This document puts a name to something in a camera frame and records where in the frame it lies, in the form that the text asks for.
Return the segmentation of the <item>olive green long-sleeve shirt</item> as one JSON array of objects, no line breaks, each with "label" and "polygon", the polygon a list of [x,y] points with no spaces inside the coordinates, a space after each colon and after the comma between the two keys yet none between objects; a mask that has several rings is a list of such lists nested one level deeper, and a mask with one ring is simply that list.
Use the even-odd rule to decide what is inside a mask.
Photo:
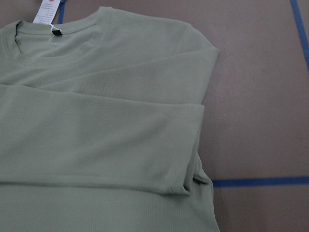
[{"label": "olive green long-sleeve shirt", "polygon": [[0,30],[1,231],[218,231],[198,145],[219,50],[111,7],[58,27]]}]

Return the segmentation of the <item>white paper hang tag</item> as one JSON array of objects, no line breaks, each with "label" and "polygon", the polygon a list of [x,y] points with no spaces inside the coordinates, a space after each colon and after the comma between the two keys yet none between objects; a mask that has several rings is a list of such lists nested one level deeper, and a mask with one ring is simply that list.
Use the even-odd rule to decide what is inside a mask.
[{"label": "white paper hang tag", "polygon": [[52,24],[61,0],[42,0],[39,10],[33,20],[36,24]]}]

